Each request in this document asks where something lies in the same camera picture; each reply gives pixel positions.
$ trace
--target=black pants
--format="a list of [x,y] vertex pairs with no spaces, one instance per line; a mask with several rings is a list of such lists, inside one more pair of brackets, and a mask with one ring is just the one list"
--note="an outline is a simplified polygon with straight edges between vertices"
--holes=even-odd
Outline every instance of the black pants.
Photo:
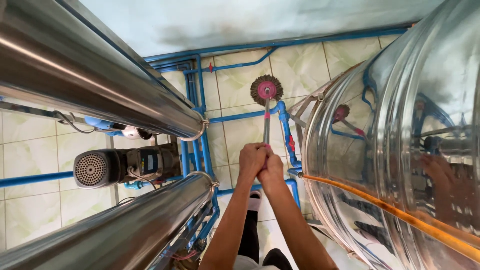
[[[252,258],[256,263],[259,261],[260,245],[258,244],[257,233],[258,212],[247,211],[245,225],[243,226],[243,234],[241,236],[240,248],[238,255]],[[288,259],[283,255],[282,251],[274,248],[265,256],[262,266],[273,265],[280,270],[292,270]]]

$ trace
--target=white slipper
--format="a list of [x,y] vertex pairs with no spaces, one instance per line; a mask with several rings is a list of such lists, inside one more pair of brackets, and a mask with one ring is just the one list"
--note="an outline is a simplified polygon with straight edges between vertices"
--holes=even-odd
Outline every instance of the white slipper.
[[[257,195],[260,198],[252,198],[252,195]],[[260,209],[260,203],[262,202],[262,193],[258,190],[250,192],[250,198],[248,199],[248,210],[257,211]]]

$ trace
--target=stainless steel water tank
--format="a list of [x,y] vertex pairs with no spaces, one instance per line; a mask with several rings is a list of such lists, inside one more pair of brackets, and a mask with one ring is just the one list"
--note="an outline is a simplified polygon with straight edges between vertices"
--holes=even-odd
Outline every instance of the stainless steel water tank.
[[[480,1],[447,0],[329,87],[303,134],[303,171],[480,248],[479,67]],[[332,236],[375,269],[480,269],[356,195],[306,187]]]

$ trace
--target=stainless steel housing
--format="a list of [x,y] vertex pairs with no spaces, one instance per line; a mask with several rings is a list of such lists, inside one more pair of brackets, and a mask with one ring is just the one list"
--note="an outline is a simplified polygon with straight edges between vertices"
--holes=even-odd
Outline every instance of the stainless steel housing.
[[[479,1],[447,0],[334,82],[307,122],[303,171],[480,248],[479,27]],[[375,269],[480,269],[356,195],[305,183],[330,234]]]
[[0,1],[0,94],[178,137],[204,130],[190,102],[69,3]]
[[175,183],[1,253],[0,270],[148,269],[187,221],[210,200],[214,184],[205,172],[193,172]]

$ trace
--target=pink mop handle grip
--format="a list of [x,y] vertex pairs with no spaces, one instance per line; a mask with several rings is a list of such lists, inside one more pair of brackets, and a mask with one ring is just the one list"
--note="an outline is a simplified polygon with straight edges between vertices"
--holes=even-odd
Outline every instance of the pink mop handle grip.
[[[272,149],[272,147],[268,144],[265,144],[265,148],[268,150]],[[265,170],[267,168],[267,160],[268,160],[268,157],[265,158],[265,163],[264,163],[264,166],[262,167],[262,170]]]

